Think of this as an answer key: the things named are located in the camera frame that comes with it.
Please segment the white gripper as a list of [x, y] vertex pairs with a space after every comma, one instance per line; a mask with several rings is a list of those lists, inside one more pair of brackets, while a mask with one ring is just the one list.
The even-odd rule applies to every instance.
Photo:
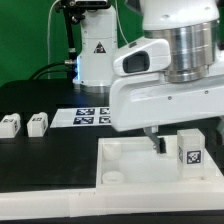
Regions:
[[168, 83], [159, 74], [115, 75], [109, 94], [111, 124], [119, 132], [144, 128], [159, 154], [166, 152], [157, 126], [224, 115], [224, 74]]

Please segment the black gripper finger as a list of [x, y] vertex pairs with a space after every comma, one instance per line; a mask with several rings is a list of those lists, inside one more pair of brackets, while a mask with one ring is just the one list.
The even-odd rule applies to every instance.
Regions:
[[224, 116], [219, 117], [216, 127], [216, 142], [217, 144], [224, 144]]

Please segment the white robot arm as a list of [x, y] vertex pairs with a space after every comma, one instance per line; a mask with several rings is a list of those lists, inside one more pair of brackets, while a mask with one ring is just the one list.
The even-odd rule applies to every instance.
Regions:
[[219, 0], [126, 0], [143, 16], [143, 36], [118, 49], [110, 87], [111, 124], [142, 128], [159, 153], [161, 125], [224, 115]]

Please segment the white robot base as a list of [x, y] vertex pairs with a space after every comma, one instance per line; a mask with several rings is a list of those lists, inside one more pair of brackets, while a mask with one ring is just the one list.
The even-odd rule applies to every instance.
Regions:
[[117, 10], [110, 0], [59, 0], [56, 8], [65, 18], [74, 88], [108, 92], [118, 49]]

